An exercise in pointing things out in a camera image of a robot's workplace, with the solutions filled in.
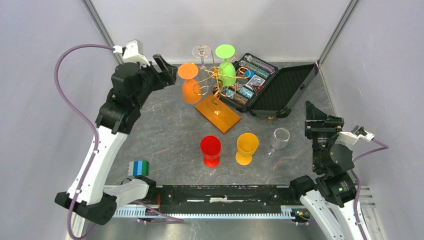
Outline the clear wine glass front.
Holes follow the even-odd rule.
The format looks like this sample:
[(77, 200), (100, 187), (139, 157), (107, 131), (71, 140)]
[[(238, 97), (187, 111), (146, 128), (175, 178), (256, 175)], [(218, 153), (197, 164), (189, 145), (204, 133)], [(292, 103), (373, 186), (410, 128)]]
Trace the clear wine glass front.
[(267, 150), (268, 157), (279, 155), (280, 151), (285, 148), (290, 139), (290, 132), (283, 127), (274, 130), (270, 137), (270, 148)]

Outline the clear wine glass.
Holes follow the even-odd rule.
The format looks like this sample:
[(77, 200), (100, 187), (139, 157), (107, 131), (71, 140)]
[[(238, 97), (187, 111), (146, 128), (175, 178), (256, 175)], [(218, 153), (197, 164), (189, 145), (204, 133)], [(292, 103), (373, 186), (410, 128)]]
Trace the clear wine glass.
[(280, 151), (285, 148), (290, 139), (290, 132), (283, 127), (274, 130), (270, 137), (270, 148), (267, 150), (268, 157), (279, 155)]
[(192, 49), (192, 54), (195, 58), (200, 59), (201, 61), (201, 68), (203, 70), (206, 69), (206, 64), (205, 64), (205, 58), (207, 58), (210, 54), (211, 54), (211, 49), (209, 46), (207, 45), (197, 45)]

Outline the yellow wine glass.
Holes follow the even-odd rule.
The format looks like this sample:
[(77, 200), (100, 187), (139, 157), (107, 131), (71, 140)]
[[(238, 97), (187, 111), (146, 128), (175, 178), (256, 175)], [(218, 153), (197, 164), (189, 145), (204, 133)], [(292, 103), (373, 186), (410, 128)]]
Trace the yellow wine glass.
[(237, 153), (236, 162), (242, 166), (249, 165), (252, 162), (253, 154), (259, 146), (258, 137), (250, 132), (241, 134), (236, 142)]

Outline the red wine glass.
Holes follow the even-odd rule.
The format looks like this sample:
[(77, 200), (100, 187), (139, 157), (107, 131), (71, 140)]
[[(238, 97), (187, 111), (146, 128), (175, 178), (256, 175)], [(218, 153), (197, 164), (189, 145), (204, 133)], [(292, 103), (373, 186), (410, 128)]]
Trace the red wine glass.
[(220, 163), (221, 141), (214, 135), (208, 135), (200, 141), (199, 146), (203, 155), (204, 165), (208, 168), (217, 167)]

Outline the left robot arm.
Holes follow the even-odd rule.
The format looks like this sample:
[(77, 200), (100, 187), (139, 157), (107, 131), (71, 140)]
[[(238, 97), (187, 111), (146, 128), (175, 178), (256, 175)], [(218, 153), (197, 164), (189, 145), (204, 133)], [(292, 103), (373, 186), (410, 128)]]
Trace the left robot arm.
[(54, 199), (59, 206), (101, 226), (112, 219), (118, 208), (136, 200), (151, 204), (157, 198), (156, 182), (144, 176), (104, 189), (115, 157), (140, 118), (148, 96), (176, 83), (177, 67), (160, 54), (155, 54), (153, 59), (160, 71), (152, 64), (142, 66), (138, 61), (115, 68), (112, 88), (95, 120), (98, 137), (92, 140), (74, 183), (67, 191), (57, 193)]

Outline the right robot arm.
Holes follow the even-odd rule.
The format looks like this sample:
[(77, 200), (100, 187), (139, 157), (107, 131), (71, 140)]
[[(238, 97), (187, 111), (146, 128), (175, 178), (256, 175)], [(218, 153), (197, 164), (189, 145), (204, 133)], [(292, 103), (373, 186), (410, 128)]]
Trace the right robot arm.
[(353, 152), (346, 145), (374, 134), (362, 126), (343, 131), (342, 117), (326, 114), (312, 102), (305, 102), (304, 135), (312, 141), (312, 171), (289, 183), (289, 199), (311, 213), (328, 240), (369, 240), (359, 203), (361, 187), (349, 175), (355, 165)]

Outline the orange wine glass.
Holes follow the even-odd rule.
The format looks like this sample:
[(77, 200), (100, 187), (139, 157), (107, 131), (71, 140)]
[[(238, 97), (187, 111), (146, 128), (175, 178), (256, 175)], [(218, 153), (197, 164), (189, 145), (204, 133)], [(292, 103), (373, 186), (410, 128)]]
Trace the orange wine glass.
[(188, 104), (195, 104), (202, 98), (200, 96), (200, 87), (197, 85), (195, 77), (199, 73), (199, 68), (194, 63), (184, 63), (177, 71), (180, 78), (184, 80), (182, 84), (182, 97)]

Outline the clear wine glass back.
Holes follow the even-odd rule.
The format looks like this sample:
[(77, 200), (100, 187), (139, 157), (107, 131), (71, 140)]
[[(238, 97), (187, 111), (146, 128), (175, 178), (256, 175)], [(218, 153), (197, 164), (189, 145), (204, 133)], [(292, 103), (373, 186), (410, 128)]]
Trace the clear wine glass back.
[(209, 46), (207, 45), (197, 45), (192, 49), (192, 54), (195, 58), (200, 59), (201, 61), (201, 68), (203, 70), (206, 69), (206, 64), (205, 64), (205, 58), (207, 58), (210, 54), (211, 54), (211, 49)]

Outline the green wine glass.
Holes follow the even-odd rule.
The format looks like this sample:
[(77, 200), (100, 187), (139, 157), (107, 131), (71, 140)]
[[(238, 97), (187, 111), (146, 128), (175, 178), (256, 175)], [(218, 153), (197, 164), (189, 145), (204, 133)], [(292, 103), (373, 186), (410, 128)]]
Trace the green wine glass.
[(222, 81), (222, 86), (233, 85), (236, 82), (236, 69), (231, 59), (236, 55), (236, 49), (230, 44), (222, 44), (216, 48), (215, 54), (223, 59), (218, 67), (218, 79)]

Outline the black poker chip case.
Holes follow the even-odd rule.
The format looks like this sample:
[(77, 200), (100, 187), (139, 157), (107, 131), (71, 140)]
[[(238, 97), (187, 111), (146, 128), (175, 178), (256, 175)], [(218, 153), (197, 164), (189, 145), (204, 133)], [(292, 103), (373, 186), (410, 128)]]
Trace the black poker chip case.
[(222, 87), (220, 100), (241, 113), (255, 117), (286, 118), (311, 80), (318, 74), (315, 63), (279, 69), (250, 53), (236, 61), (235, 86)]

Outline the blue green block stack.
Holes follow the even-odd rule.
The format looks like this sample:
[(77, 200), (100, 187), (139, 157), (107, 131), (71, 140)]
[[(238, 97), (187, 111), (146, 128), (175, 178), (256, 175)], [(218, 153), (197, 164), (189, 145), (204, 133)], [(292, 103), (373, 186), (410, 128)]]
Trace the blue green block stack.
[(147, 160), (130, 161), (128, 164), (128, 175), (133, 177), (149, 176), (150, 163)]

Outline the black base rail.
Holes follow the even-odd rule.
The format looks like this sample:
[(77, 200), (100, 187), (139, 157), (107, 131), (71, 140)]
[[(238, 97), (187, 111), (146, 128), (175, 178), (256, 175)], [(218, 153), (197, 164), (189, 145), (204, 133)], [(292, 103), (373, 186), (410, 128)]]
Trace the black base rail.
[(143, 204), (119, 207), (115, 218), (153, 222), (165, 216), (189, 220), (281, 219), (304, 223), (306, 207), (292, 197), (288, 185), (156, 185)]

